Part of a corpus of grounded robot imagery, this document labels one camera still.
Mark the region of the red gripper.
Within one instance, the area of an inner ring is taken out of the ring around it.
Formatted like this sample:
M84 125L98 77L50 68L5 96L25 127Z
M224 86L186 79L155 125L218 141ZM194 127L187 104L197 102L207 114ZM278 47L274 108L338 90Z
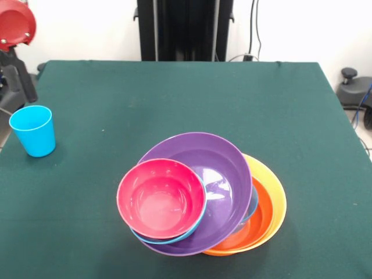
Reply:
M9 88L22 92L28 103L36 102L38 95L25 63L17 57L13 47L30 44L36 28L28 1L1 1L1 50L5 51L5 78Z

